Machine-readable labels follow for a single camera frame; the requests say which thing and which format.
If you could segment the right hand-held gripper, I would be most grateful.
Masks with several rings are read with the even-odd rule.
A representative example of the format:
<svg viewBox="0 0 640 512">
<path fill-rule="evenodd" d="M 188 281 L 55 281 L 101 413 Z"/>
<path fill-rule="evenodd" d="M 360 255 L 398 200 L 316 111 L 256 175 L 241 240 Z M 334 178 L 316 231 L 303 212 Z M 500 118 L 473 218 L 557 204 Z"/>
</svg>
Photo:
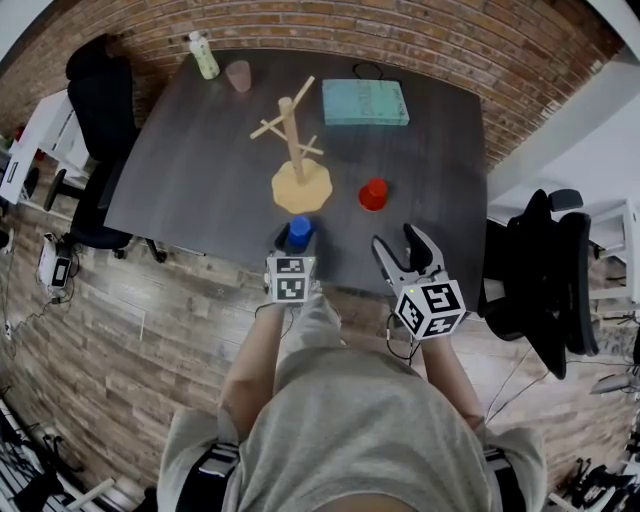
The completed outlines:
<svg viewBox="0 0 640 512">
<path fill-rule="evenodd" d="M 403 232 L 413 272 L 401 270 L 382 238 L 374 235 L 371 240 L 374 259 L 396 297 L 391 317 L 417 341 L 451 334 L 466 314 L 458 281 L 449 278 L 441 250 L 426 233 L 409 223 Z"/>
</svg>

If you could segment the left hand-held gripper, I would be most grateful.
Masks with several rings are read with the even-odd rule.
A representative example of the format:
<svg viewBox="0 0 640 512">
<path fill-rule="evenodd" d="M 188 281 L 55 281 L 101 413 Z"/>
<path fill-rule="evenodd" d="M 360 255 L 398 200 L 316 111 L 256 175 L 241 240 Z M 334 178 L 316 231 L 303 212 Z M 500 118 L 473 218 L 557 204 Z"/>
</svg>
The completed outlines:
<svg viewBox="0 0 640 512">
<path fill-rule="evenodd" d="M 289 230 L 289 223 L 283 224 L 274 239 L 275 251 L 265 261 L 264 289 L 273 303 L 303 304 L 320 290 L 316 277 L 317 232 L 309 235 L 304 253 L 289 255 Z"/>
</svg>

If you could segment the blue plastic cup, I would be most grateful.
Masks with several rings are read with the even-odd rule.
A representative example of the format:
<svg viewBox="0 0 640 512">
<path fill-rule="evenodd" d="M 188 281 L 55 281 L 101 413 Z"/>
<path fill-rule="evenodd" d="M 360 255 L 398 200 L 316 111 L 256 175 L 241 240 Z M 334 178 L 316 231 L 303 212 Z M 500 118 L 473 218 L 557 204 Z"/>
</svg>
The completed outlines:
<svg viewBox="0 0 640 512">
<path fill-rule="evenodd" d="M 311 219 L 304 215 L 298 215 L 289 222 L 287 242 L 290 246 L 305 249 L 314 233 Z"/>
</svg>

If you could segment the wooden mug tree stand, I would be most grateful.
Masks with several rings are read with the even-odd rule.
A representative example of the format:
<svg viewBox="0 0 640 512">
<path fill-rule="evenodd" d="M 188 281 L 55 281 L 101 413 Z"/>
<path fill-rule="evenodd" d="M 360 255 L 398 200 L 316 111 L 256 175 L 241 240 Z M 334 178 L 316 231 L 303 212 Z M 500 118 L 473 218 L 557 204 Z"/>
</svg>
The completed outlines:
<svg viewBox="0 0 640 512">
<path fill-rule="evenodd" d="M 294 97 L 281 97 L 279 114 L 269 121 L 262 119 L 249 135 L 255 140 L 270 132 L 286 143 L 289 159 L 273 175 L 271 188 L 275 204 L 293 215 L 319 211 L 333 192 L 329 170 L 313 159 L 324 155 L 316 146 L 318 136 L 302 143 L 298 133 L 296 110 L 314 82 L 315 77 L 309 76 Z"/>
</svg>

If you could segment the red plastic cup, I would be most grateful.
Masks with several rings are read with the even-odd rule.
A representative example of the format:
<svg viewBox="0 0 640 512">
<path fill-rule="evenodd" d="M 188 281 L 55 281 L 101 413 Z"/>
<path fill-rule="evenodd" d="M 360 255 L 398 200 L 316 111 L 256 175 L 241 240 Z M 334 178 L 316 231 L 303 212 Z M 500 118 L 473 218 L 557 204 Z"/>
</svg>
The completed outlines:
<svg viewBox="0 0 640 512">
<path fill-rule="evenodd" d="M 388 200 L 389 186 L 386 180 L 372 178 L 358 193 L 359 204 L 369 212 L 382 210 Z"/>
</svg>

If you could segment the pink translucent cup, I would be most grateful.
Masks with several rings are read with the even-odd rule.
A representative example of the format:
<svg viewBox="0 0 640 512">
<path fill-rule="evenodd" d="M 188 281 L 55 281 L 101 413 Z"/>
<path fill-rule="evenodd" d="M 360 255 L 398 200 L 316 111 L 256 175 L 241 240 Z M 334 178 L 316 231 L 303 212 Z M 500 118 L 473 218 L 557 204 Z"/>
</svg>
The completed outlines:
<svg viewBox="0 0 640 512">
<path fill-rule="evenodd" d="M 252 85 L 251 68 L 246 60 L 236 60 L 228 64 L 225 74 L 235 91 L 244 93 L 250 90 Z"/>
</svg>

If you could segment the person's right forearm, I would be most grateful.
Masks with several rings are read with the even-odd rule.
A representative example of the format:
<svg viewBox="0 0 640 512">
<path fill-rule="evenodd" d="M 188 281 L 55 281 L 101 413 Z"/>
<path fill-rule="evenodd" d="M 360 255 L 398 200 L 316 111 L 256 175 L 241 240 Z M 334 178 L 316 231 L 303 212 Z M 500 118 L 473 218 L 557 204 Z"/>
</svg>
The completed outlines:
<svg viewBox="0 0 640 512">
<path fill-rule="evenodd" d="M 428 382 L 437 388 L 472 429 L 484 423 L 478 395 L 460 363 L 449 337 L 421 344 Z"/>
</svg>

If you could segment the person's left forearm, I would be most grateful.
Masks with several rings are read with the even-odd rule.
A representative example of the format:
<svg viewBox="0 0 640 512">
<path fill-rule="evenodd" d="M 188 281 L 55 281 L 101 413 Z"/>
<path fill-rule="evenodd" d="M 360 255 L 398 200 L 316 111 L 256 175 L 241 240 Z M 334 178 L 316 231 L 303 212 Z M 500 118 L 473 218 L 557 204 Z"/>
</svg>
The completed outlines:
<svg viewBox="0 0 640 512">
<path fill-rule="evenodd" d="M 285 313 L 284 303 L 258 309 L 226 375 L 220 405 L 229 414 L 240 442 L 249 436 L 257 417 L 273 397 Z"/>
</svg>

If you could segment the person's grey trouser leg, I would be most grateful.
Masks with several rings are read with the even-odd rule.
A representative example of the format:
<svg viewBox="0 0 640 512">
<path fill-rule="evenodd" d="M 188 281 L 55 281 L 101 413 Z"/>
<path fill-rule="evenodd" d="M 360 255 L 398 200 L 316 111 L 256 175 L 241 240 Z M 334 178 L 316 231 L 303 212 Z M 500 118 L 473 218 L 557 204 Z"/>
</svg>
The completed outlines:
<svg viewBox="0 0 640 512">
<path fill-rule="evenodd" d="M 299 351 L 344 346 L 339 313 L 322 292 L 312 292 L 281 343 L 277 365 Z"/>
</svg>

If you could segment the black office chair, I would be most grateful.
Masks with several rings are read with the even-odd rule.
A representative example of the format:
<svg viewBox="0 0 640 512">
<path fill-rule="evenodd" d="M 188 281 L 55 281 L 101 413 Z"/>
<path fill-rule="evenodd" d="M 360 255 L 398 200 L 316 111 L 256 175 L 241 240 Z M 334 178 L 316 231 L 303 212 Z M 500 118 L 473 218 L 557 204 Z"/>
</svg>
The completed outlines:
<svg viewBox="0 0 640 512">
<path fill-rule="evenodd" d="M 134 119 L 130 61 L 113 56 L 109 43 L 106 34 L 92 39 L 66 65 L 67 94 L 89 156 L 97 165 L 82 189 L 65 183 L 66 171 L 59 171 L 43 209 L 49 211 L 60 195 L 77 199 L 71 227 L 63 236 L 65 243 L 109 250 L 123 259 L 132 235 L 106 226 L 105 219 L 140 130 Z"/>
<path fill-rule="evenodd" d="M 478 315 L 498 338 L 526 339 L 557 379 L 566 353 L 599 353 L 589 309 L 591 218 L 575 189 L 537 190 L 503 226 L 489 220 Z"/>
</svg>

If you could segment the teal rectangular box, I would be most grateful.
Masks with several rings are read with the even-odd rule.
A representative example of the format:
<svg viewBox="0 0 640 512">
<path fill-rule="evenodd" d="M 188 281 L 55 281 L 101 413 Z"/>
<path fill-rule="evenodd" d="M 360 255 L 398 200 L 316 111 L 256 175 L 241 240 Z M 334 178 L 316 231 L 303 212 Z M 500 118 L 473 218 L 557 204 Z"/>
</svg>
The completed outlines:
<svg viewBox="0 0 640 512">
<path fill-rule="evenodd" d="M 322 98 L 328 126 L 407 126 L 410 121 L 397 81 L 327 79 Z"/>
</svg>

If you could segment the person's grey shirt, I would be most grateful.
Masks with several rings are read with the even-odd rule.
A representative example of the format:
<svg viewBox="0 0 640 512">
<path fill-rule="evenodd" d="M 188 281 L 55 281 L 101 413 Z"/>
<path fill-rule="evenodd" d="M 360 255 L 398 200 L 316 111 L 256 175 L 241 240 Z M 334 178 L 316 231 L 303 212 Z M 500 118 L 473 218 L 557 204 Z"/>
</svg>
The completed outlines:
<svg viewBox="0 0 640 512">
<path fill-rule="evenodd" d="M 535 431 L 471 427 L 411 368 L 346 347 L 287 356 L 275 394 L 242 437 L 227 408 L 179 411 L 162 457 L 159 512 L 177 512 L 192 466 L 217 442 L 239 460 L 222 512 L 314 512 L 356 494 L 377 494 L 416 512 L 517 512 L 501 498 L 497 456 L 514 472 L 524 512 L 540 512 L 547 475 Z"/>
</svg>

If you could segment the pale green drink bottle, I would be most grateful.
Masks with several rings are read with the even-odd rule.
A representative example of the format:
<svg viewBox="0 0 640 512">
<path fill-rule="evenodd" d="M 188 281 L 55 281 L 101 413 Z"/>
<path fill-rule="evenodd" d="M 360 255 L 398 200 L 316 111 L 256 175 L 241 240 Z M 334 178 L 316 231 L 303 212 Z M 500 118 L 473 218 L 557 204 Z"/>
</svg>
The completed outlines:
<svg viewBox="0 0 640 512">
<path fill-rule="evenodd" d="M 211 51 L 207 38 L 199 31 L 189 34 L 189 49 L 204 79 L 213 80 L 220 74 L 220 68 Z"/>
</svg>

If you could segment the white side table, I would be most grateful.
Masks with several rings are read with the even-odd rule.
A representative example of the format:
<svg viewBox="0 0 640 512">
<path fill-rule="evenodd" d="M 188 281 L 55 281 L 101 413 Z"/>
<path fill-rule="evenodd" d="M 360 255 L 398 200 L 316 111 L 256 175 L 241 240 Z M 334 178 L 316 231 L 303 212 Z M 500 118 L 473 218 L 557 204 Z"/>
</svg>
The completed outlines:
<svg viewBox="0 0 640 512">
<path fill-rule="evenodd" d="M 0 197 L 11 204 L 26 199 L 25 181 L 38 151 L 57 162 L 57 172 L 66 171 L 68 182 L 84 186 L 90 176 L 86 170 L 89 152 L 67 90 L 43 98 L 20 139 L 12 143 L 11 158 L 0 182 Z"/>
</svg>

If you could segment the black equipment pile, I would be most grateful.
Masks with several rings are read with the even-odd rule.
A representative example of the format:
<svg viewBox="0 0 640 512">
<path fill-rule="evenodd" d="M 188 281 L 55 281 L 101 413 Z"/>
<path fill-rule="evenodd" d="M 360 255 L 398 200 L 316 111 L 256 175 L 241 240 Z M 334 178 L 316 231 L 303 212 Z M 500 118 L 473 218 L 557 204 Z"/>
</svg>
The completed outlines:
<svg viewBox="0 0 640 512">
<path fill-rule="evenodd" d="M 84 512 L 71 504 L 84 467 L 62 456 L 63 439 L 38 433 L 0 398 L 0 508 L 10 512 Z"/>
</svg>

